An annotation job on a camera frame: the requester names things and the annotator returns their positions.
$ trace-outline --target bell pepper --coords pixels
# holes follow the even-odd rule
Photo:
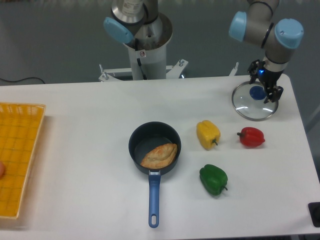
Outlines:
[[[207,164],[200,169],[200,179],[208,193],[217,196],[226,188],[228,177],[221,168]]]
[[[255,148],[265,142],[264,133],[254,127],[245,127],[237,135],[240,142],[247,147]]]
[[[209,120],[204,120],[196,125],[196,135],[202,147],[206,150],[212,149],[218,145],[220,140],[220,130]]]

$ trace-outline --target pastry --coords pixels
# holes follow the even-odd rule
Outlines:
[[[157,146],[142,159],[141,166],[148,169],[161,169],[171,164],[177,154],[177,144],[167,143]]]

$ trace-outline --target glass lid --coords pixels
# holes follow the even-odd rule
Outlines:
[[[249,84],[246,81],[233,90],[232,104],[245,119],[263,121],[274,114],[279,105],[278,101],[264,103],[266,96],[260,82]]]

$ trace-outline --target yellow basket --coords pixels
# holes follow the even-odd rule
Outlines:
[[[46,105],[0,102],[0,218],[16,219]]]

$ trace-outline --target gray wall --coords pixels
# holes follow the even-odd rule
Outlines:
[[[48,84],[96,82],[99,64],[105,69],[128,68],[126,48],[107,36],[102,26],[110,6],[110,0],[0,3],[0,78],[34,76]],[[167,64],[188,60],[190,78],[226,76],[236,62],[238,74],[247,74],[250,62],[262,59],[264,51],[228,36],[234,14],[247,9],[246,0],[159,0],[159,11],[173,24]],[[320,104],[319,13],[320,0],[282,0],[272,19],[277,23],[294,18],[304,27],[301,46],[285,70],[304,123]],[[320,173],[320,123],[307,136]]]

